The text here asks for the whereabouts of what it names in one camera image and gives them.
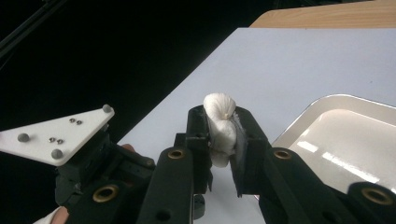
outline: white triangular plate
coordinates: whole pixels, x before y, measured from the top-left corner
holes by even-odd
[[[105,105],[101,109],[3,131],[0,132],[0,151],[61,166],[113,116],[114,110]]]

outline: mounting hole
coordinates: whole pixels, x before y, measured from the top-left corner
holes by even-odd
[[[169,210],[161,210],[155,216],[159,221],[168,221],[171,219],[171,212]]]
[[[106,185],[96,190],[92,198],[97,203],[105,203],[114,199],[119,193],[119,187],[116,185]]]
[[[326,220],[330,221],[331,223],[343,223],[343,219],[341,219],[334,212],[325,211],[322,213],[322,215],[324,218],[326,218]]]
[[[180,149],[175,149],[168,152],[168,157],[174,160],[181,159],[184,157],[184,151]]]
[[[393,204],[392,198],[390,198],[390,196],[387,193],[385,193],[380,189],[366,188],[366,189],[362,189],[361,193],[366,199],[372,201],[373,203],[378,203],[381,205]]]
[[[289,152],[283,151],[283,150],[275,151],[274,155],[281,160],[289,160],[291,158],[291,155],[289,154]]]

